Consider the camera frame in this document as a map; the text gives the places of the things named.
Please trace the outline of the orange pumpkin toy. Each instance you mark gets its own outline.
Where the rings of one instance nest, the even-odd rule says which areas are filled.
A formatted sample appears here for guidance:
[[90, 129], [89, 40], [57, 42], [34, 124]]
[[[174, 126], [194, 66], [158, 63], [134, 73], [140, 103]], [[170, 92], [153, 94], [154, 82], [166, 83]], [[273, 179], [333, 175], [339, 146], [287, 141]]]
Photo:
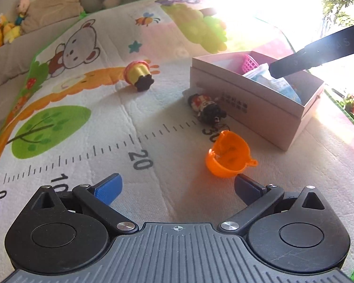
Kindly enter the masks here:
[[218, 178], [232, 178], [258, 161], [251, 156], [247, 142], [238, 134], [223, 130], [206, 154], [207, 169]]

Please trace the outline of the blue white tissue packet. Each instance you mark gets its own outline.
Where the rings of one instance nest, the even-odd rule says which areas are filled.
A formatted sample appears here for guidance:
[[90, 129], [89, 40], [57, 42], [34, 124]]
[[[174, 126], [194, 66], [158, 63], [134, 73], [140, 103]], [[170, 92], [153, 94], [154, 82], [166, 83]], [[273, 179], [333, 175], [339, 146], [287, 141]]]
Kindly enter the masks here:
[[249, 72], [246, 72], [244, 77], [262, 84], [296, 103], [302, 104], [300, 97], [285, 78], [275, 79], [271, 76], [267, 63], [261, 64]]

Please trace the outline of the pink plastic mesh scoop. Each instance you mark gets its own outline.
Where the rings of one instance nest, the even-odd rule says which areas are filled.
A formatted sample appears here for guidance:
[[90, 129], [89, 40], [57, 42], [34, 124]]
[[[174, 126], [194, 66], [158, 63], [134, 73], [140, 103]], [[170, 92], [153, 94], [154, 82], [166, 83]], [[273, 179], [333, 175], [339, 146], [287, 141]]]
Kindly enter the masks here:
[[253, 69], [258, 67], [259, 64], [252, 56], [250, 56], [249, 54], [244, 54], [240, 65], [240, 74], [244, 75], [247, 72], [252, 71]]

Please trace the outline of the dark-haired doll figurine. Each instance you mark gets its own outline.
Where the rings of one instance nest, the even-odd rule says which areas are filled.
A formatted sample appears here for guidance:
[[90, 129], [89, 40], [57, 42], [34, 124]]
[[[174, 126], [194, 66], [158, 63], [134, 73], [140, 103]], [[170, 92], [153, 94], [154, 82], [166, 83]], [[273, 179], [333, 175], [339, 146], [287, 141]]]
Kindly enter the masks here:
[[210, 96], [193, 94], [188, 98], [190, 108], [196, 113], [198, 120], [204, 124], [215, 126], [227, 117], [226, 111], [220, 108]]

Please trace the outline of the colourful cartoon play mat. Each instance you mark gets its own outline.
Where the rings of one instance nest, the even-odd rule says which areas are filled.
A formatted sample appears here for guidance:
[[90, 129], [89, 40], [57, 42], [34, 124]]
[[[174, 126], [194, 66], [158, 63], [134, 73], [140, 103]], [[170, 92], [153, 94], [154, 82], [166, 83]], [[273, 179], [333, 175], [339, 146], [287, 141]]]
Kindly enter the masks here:
[[[137, 223], [216, 224], [244, 207], [233, 179], [205, 166], [219, 132], [183, 99], [193, 58], [290, 53], [280, 32], [238, 16], [207, 0], [140, 0], [84, 17], [40, 51], [0, 133], [0, 281], [13, 270], [5, 234], [41, 185], [70, 190], [119, 173], [124, 187], [114, 207]], [[138, 60], [160, 71], [143, 92], [123, 77]], [[248, 176], [323, 193], [349, 232], [342, 270], [354, 279], [354, 123], [323, 90], [286, 151], [229, 115], [223, 129], [249, 144], [258, 165]]]

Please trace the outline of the pink cardboard box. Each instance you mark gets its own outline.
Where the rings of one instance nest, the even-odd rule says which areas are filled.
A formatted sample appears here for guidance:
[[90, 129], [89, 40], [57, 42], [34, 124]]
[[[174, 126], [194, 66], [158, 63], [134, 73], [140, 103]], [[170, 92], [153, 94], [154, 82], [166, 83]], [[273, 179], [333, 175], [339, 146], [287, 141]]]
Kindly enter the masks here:
[[248, 56], [260, 64], [274, 62], [274, 58], [254, 51], [196, 57], [190, 68], [190, 85], [218, 98], [229, 116], [286, 151], [313, 117], [324, 82], [305, 71], [287, 76], [301, 100], [296, 103], [240, 75]]

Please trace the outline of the yellow pink cupcake toy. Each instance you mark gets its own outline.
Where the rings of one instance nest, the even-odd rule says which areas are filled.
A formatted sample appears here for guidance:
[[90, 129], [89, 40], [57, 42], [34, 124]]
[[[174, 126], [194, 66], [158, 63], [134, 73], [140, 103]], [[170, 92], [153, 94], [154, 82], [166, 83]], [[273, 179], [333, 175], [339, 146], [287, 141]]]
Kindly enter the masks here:
[[138, 92], [147, 91], [155, 82], [153, 75], [159, 74], [158, 65], [149, 60], [132, 61], [124, 70], [124, 80], [136, 88]]

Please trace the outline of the grey sofa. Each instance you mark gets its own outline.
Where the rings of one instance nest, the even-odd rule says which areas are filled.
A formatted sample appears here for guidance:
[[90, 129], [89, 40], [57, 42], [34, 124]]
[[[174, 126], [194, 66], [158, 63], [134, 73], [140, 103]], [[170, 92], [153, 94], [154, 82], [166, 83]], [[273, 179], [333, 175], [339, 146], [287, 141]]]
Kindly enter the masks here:
[[[33, 6], [37, 0], [30, 0]], [[0, 13], [12, 21], [16, 19], [18, 0], [0, 0]], [[0, 129], [4, 124], [14, 98], [18, 94], [36, 53], [75, 23], [77, 16], [42, 27], [16, 38], [13, 43], [0, 47]]]

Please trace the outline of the yellow duck plush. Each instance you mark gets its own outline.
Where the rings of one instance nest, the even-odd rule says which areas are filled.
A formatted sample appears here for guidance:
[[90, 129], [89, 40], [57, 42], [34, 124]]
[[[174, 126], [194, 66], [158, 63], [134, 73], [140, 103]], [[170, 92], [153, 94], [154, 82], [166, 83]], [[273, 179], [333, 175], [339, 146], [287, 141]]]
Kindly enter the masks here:
[[21, 27], [9, 22], [4, 14], [0, 14], [0, 28], [3, 34], [3, 43], [12, 43], [21, 36]]

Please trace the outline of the beige plush pillow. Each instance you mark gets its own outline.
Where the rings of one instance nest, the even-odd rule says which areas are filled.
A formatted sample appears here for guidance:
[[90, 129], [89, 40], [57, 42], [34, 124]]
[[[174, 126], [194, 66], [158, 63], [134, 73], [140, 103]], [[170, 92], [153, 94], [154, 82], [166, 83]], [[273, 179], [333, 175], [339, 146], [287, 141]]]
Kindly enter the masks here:
[[78, 17], [83, 10], [80, 0], [35, 0], [30, 3], [25, 19], [21, 22], [21, 33], [27, 34]]

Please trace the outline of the small doll plush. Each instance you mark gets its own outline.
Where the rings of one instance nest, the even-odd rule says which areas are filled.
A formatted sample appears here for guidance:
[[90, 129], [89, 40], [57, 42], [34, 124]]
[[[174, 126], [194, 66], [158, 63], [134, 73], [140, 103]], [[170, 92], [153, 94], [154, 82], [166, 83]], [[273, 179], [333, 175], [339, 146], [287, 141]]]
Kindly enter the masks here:
[[29, 6], [30, 0], [18, 0], [16, 5], [17, 18], [14, 22], [16, 26], [20, 26], [22, 21], [25, 19]]

